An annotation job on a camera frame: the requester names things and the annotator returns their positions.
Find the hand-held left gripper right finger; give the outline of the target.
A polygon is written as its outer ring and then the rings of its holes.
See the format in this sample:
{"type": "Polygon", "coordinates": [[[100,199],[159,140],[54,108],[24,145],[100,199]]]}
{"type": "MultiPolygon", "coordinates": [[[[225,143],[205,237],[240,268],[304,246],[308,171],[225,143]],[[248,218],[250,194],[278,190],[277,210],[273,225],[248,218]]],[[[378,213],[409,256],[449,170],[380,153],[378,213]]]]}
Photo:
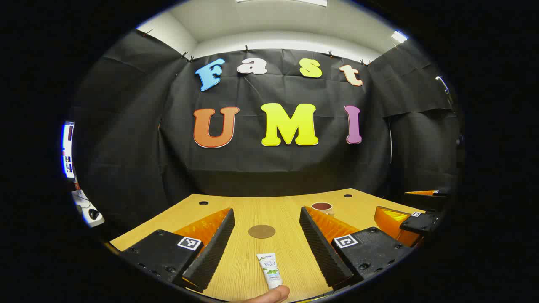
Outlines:
{"type": "Polygon", "coordinates": [[[326,284],[335,291],[375,278],[413,250],[375,226],[356,232],[341,226],[340,236],[327,237],[321,221],[329,216],[317,219],[315,212],[302,207],[299,224],[326,284]]]}

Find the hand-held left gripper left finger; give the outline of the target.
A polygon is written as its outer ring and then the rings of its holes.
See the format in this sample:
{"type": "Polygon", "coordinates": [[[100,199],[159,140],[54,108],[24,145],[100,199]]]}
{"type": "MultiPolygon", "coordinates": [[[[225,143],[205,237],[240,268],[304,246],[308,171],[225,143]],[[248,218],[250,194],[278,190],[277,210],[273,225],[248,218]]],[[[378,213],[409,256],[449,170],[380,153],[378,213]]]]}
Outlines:
{"type": "Polygon", "coordinates": [[[176,232],[155,230],[120,256],[164,282],[203,292],[217,270],[234,226],[234,211],[228,207],[176,232]]]}

